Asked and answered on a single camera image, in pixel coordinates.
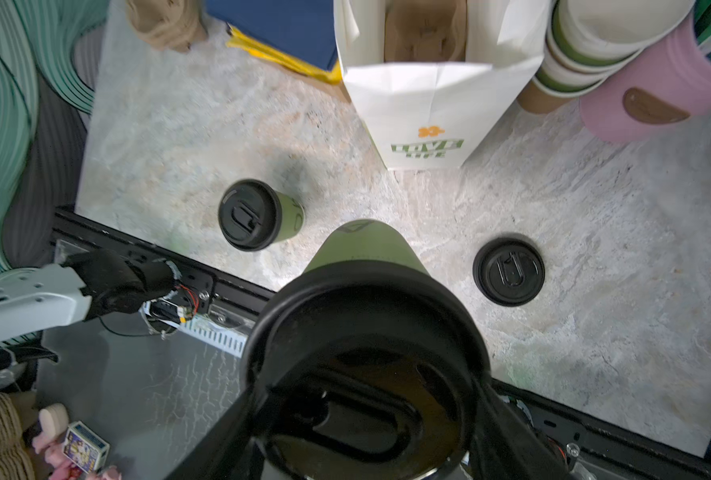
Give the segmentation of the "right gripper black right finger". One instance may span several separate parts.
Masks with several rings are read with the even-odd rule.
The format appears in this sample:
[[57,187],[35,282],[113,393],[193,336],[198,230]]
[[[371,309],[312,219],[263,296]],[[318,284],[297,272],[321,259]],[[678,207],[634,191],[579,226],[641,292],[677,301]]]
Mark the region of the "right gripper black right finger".
[[491,384],[477,381],[469,468],[475,479],[569,479],[565,461],[541,441]]

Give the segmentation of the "green paper coffee cup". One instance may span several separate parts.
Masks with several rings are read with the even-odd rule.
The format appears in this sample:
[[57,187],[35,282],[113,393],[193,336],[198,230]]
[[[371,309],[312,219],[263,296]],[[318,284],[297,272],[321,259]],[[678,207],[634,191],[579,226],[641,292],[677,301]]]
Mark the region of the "green paper coffee cup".
[[345,261],[389,262],[421,273],[427,269],[399,231],[373,219],[343,224],[332,232],[314,255],[305,272]]

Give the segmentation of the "white paper takeout bag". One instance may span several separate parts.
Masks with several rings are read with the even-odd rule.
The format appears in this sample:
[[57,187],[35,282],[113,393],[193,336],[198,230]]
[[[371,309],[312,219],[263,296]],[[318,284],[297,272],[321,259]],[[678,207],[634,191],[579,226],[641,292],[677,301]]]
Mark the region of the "white paper takeout bag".
[[385,63],[393,1],[337,1],[343,80],[389,170],[456,168],[543,63],[549,1],[467,1],[465,60]]

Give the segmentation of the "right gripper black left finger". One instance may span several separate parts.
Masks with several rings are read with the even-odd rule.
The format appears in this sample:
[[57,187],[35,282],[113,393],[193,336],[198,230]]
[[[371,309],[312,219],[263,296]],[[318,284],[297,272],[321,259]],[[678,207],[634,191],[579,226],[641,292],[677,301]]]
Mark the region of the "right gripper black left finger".
[[245,390],[166,479],[260,479],[265,457],[253,440],[255,397]]

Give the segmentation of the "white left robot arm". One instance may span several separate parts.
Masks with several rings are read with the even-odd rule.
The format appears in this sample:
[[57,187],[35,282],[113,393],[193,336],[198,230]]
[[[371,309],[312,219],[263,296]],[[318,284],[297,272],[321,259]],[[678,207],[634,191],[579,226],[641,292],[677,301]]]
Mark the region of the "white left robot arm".
[[170,260],[138,263],[107,249],[0,273],[0,346],[109,313],[135,313],[171,294],[181,279]]

